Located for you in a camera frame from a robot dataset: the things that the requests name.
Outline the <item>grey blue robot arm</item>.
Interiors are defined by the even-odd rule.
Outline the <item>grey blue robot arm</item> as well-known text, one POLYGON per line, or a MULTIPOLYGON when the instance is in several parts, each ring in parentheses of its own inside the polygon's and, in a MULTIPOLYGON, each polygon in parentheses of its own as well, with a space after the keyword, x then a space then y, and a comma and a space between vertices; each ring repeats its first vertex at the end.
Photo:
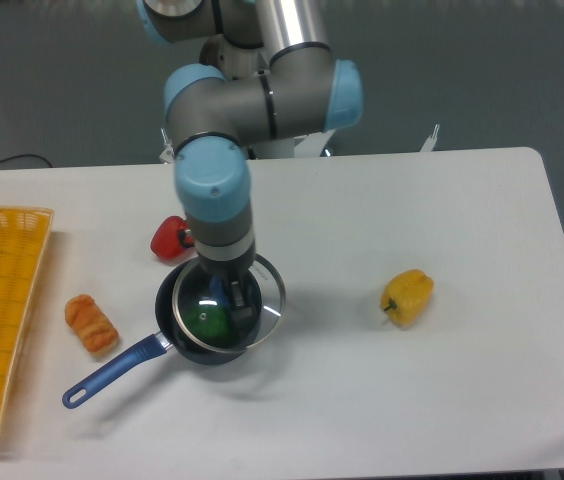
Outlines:
POLYGON ((246 277, 256 254, 246 151, 356 124, 360 74, 333 56, 314 1, 141 1, 137 10, 165 42, 219 36, 264 57, 264 70, 238 77, 223 59, 183 66, 164 87, 175 188, 199 263, 245 319, 255 312, 246 277))

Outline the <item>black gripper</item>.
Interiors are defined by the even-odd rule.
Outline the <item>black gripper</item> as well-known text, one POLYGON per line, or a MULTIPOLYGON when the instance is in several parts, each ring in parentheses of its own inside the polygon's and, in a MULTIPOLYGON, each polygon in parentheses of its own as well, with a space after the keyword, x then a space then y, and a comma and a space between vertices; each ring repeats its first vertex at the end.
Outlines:
POLYGON ((255 261, 255 245, 250 244, 239 253, 233 247, 212 247, 206 244, 196 244, 195 250, 202 269, 212 277, 211 294, 216 303, 221 306, 231 305, 226 292, 228 289, 232 300, 231 318, 235 326, 240 330, 250 329, 253 326, 253 307, 244 285, 248 270, 255 261))

